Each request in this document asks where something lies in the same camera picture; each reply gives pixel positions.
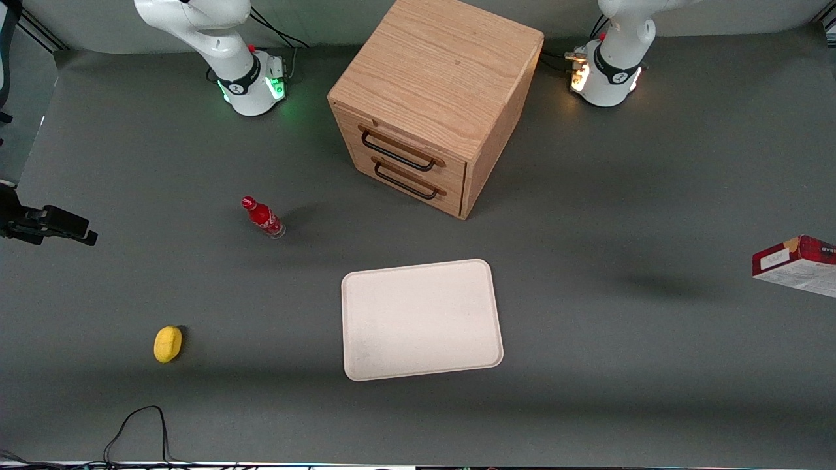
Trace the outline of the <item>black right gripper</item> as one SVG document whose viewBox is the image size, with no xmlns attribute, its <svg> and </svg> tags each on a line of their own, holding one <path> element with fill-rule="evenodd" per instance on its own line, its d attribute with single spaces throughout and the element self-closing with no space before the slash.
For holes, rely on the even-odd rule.
<svg viewBox="0 0 836 470">
<path fill-rule="evenodd" d="M 27 218 L 29 212 L 33 212 L 35 218 L 40 218 L 40 222 L 35 223 L 34 227 L 27 227 L 26 232 L 18 232 L 14 229 L 18 223 L 24 224 L 27 220 L 32 222 Z M 89 231 L 89 220 L 59 206 L 45 205 L 43 208 L 33 208 L 21 205 L 17 191 L 11 185 L 2 183 L 1 236 L 32 245 L 42 245 L 45 238 L 58 237 L 95 246 L 98 233 Z"/>
</svg>

